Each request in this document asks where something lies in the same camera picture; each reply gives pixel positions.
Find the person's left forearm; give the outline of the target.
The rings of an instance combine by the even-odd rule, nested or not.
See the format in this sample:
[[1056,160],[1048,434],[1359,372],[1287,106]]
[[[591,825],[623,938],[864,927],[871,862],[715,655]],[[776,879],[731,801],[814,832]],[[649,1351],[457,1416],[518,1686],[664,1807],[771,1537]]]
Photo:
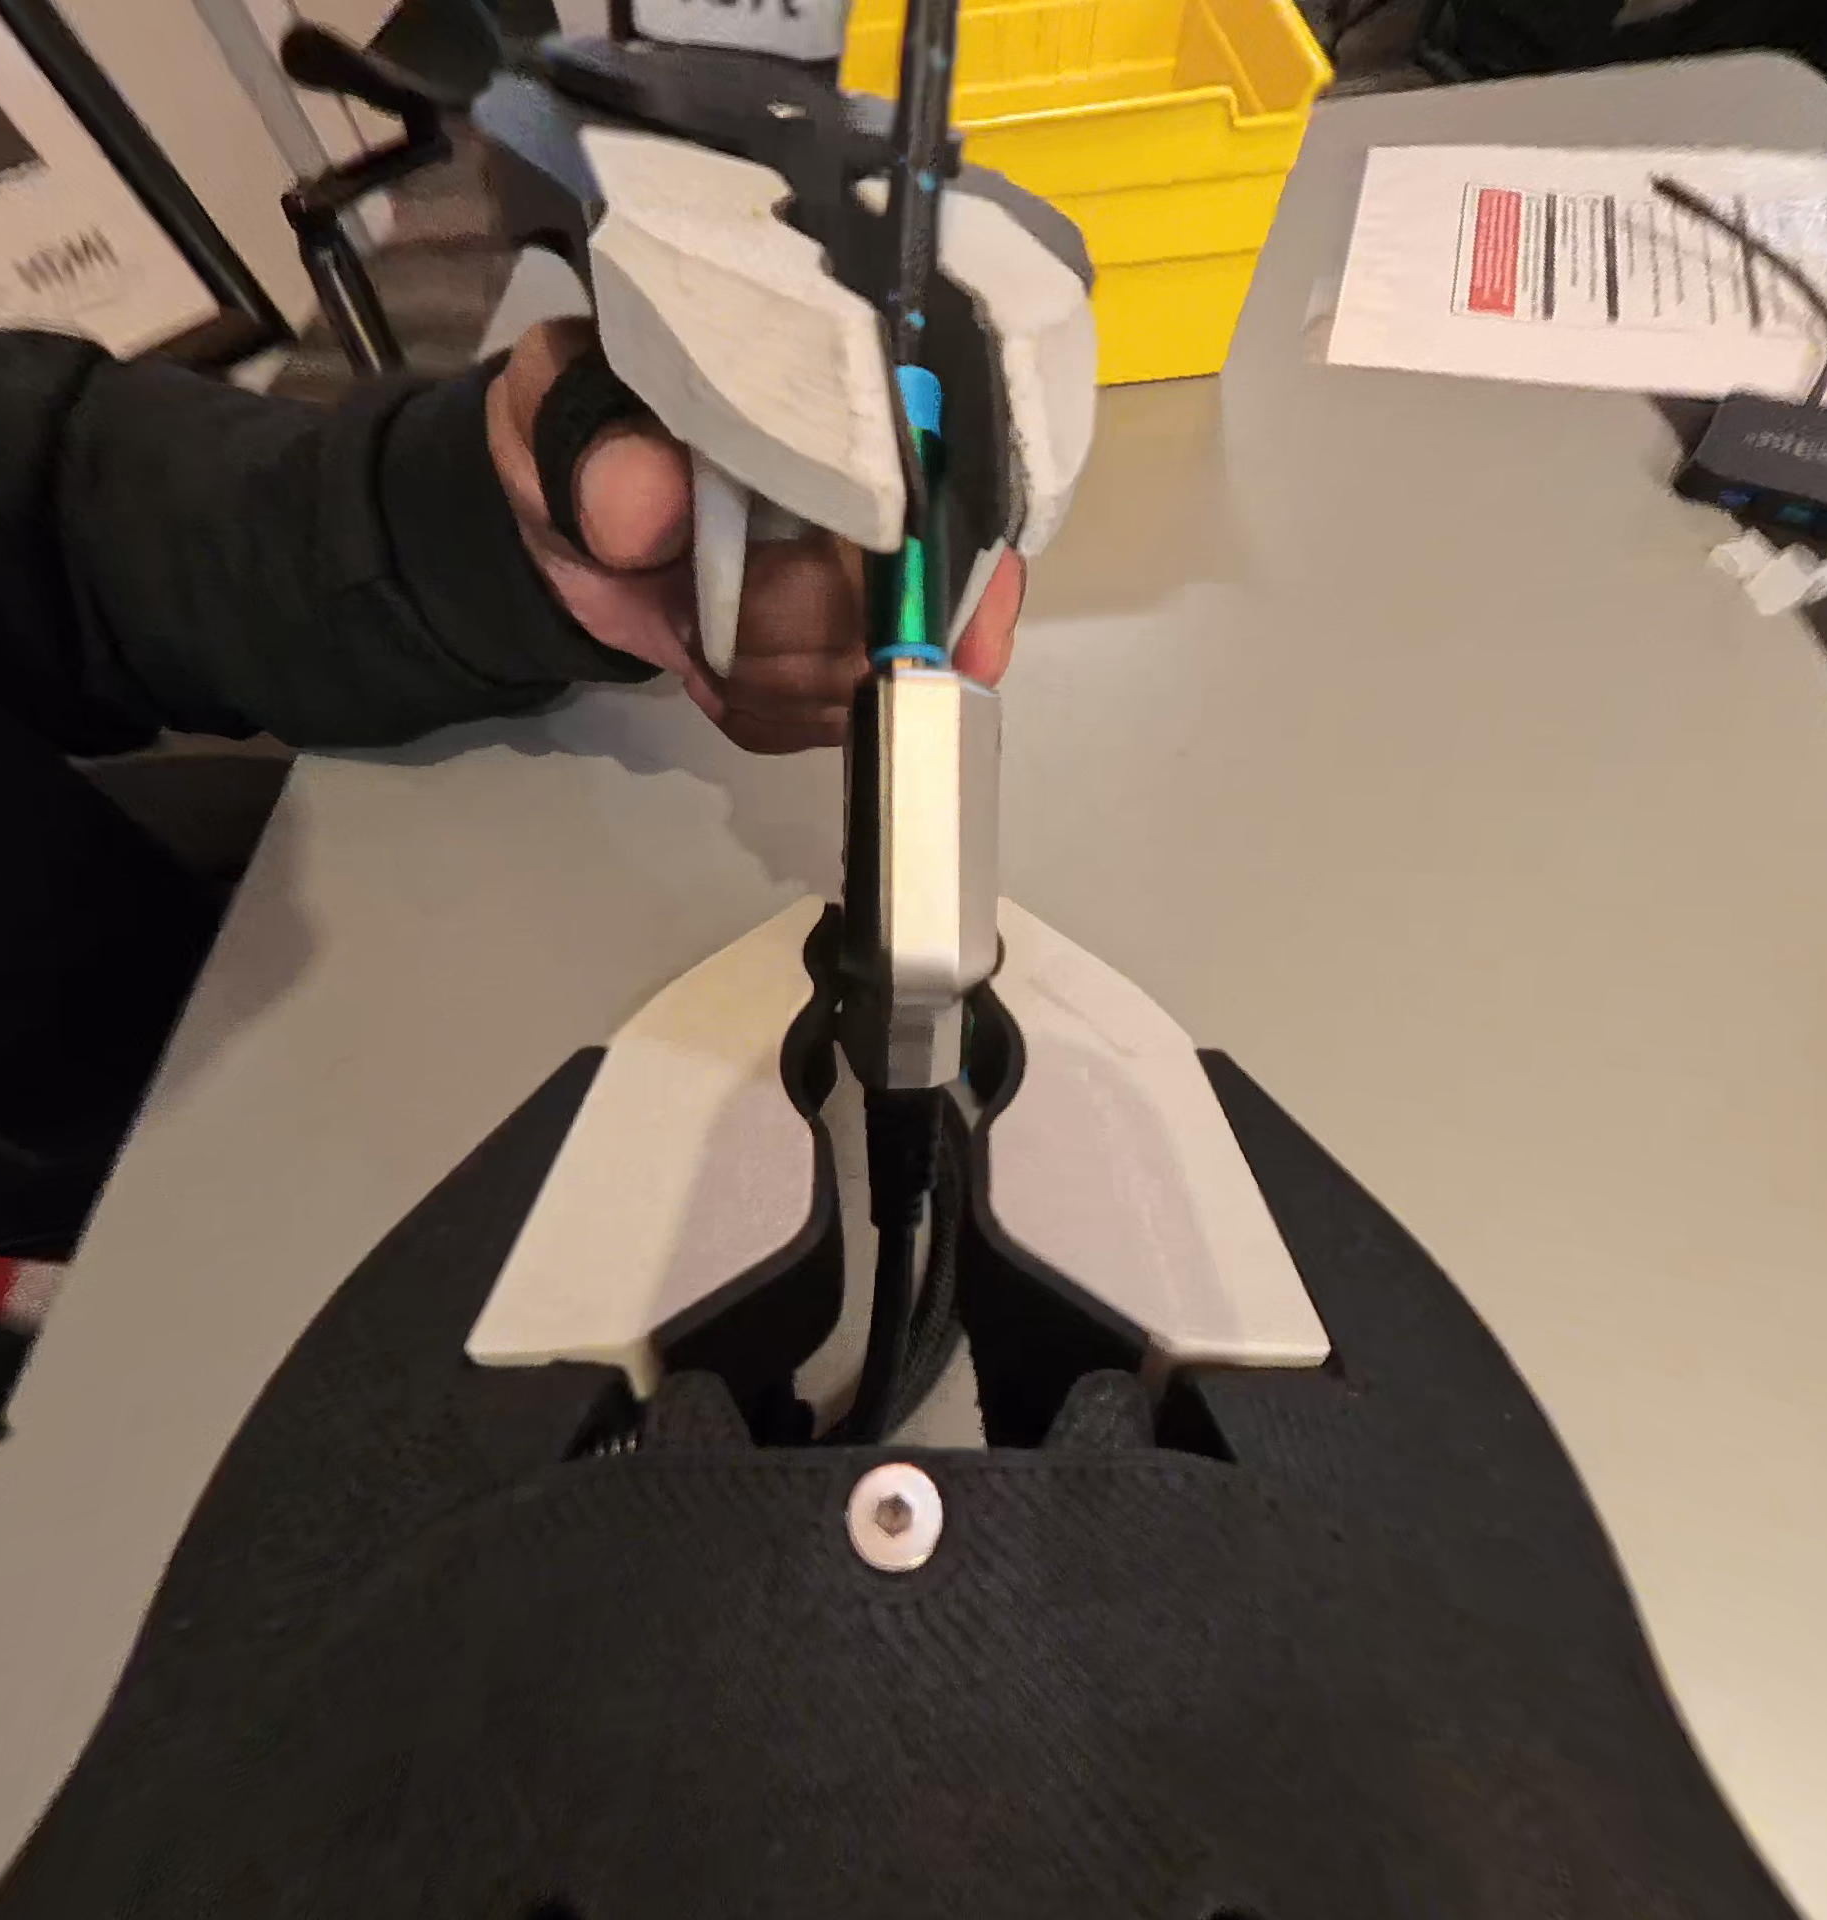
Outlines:
[[652,680],[516,533],[486,434],[510,363],[321,405],[0,330],[0,735],[378,750]]

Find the person's left hand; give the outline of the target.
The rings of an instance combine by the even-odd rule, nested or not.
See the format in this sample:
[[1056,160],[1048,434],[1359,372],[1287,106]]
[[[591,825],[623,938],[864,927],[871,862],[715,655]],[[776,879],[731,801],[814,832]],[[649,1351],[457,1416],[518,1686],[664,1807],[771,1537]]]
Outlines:
[[860,547],[822,530],[757,545],[733,668],[715,675],[698,637],[689,456],[659,421],[631,407],[591,437],[575,468],[582,547],[554,527],[538,462],[543,405],[591,350],[589,320],[533,324],[486,387],[486,444],[547,588],[593,641],[679,684],[737,747],[841,747],[867,670]]

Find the framed poster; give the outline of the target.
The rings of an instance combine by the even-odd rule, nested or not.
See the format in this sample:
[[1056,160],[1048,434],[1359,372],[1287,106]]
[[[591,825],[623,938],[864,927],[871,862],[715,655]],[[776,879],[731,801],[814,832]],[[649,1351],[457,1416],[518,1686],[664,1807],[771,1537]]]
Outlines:
[[56,4],[0,2],[0,327],[206,372],[294,337]]

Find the printed paper sheet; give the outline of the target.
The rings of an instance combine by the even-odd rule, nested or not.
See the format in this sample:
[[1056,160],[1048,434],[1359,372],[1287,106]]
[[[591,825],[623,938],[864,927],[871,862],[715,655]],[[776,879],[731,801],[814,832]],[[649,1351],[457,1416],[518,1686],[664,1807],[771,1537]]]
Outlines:
[[1652,397],[1803,398],[1827,325],[1766,262],[1657,195],[1675,181],[1827,299],[1827,156],[1379,145],[1325,357]]

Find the person in black sleeve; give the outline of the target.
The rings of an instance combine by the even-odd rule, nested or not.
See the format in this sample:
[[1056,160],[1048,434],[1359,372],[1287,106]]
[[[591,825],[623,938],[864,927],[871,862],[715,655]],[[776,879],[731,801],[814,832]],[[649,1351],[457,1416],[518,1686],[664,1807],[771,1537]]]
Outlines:
[[[75,1255],[290,769],[77,762],[0,710],[0,1255]],[[30,1346],[0,1325],[0,1437]]]

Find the white adapter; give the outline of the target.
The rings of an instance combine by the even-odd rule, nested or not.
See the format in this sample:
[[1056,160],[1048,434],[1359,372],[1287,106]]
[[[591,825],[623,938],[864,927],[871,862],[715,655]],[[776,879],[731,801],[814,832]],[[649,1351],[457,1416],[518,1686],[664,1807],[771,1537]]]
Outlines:
[[1758,616],[1788,616],[1827,600],[1827,555],[1802,543],[1771,545],[1758,530],[1744,530],[1716,545],[1708,563],[1742,588]]

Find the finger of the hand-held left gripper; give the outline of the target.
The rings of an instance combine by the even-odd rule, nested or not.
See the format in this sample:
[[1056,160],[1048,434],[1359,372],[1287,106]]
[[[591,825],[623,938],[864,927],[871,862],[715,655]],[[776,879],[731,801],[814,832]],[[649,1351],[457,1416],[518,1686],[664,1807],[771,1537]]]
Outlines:
[[991,341],[1004,425],[1004,541],[1044,552],[1073,503],[1097,413],[1094,271],[1080,228],[1019,187],[953,187],[943,200],[943,277]]
[[606,360],[670,434],[777,509],[873,552],[907,531],[876,314],[782,221],[780,174],[585,127],[589,293]]

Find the silver multiport hub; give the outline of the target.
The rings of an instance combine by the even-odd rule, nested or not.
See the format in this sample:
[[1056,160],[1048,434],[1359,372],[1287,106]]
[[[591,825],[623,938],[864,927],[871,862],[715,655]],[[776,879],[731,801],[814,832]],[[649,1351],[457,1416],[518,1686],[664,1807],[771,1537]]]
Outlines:
[[894,663],[860,691],[847,780],[838,1041],[873,1095],[962,1070],[999,962],[1000,701]]

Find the black usb hub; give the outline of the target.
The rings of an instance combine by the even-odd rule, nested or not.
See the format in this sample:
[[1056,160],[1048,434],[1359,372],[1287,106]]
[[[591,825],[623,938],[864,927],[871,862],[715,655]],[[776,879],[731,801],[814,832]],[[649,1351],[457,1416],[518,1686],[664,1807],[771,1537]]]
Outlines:
[[1827,541],[1827,405],[1727,397],[1671,490],[1742,527]]

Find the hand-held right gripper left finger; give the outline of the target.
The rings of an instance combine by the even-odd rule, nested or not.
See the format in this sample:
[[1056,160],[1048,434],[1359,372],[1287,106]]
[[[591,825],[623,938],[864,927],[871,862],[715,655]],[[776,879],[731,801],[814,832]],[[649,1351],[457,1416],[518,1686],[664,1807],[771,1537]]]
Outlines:
[[637,1395],[710,1372],[789,1395],[841,1309],[832,1146],[808,1073],[808,947],[797,901],[670,979],[612,1035],[477,1312],[486,1370],[621,1372]]

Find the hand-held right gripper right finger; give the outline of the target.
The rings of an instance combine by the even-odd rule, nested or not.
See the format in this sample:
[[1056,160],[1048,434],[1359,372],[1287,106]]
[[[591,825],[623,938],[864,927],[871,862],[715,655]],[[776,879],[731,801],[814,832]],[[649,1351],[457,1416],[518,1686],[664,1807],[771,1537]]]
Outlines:
[[999,901],[981,1141],[991,1226],[1155,1362],[1310,1370],[1331,1335],[1186,1028]]

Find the black tripod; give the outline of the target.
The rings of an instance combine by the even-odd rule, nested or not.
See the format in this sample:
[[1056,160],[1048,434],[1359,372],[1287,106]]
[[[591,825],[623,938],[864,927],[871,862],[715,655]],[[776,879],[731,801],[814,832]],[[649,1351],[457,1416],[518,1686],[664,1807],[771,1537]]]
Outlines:
[[278,60],[303,92],[348,97],[398,123],[392,142],[336,160],[281,197],[317,306],[349,368],[355,376],[395,376],[408,357],[349,237],[348,214],[413,174],[445,164],[453,154],[445,131],[450,106],[433,79],[401,64],[378,40],[355,45],[323,24],[290,27]]

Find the yellow plastic bin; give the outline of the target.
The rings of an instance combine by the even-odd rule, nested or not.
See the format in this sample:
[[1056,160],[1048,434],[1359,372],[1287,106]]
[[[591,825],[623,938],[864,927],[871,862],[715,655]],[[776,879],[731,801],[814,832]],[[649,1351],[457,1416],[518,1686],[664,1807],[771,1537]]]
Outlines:
[[1099,382],[1223,371],[1333,67],[1292,2],[968,2],[953,123],[1094,271]]

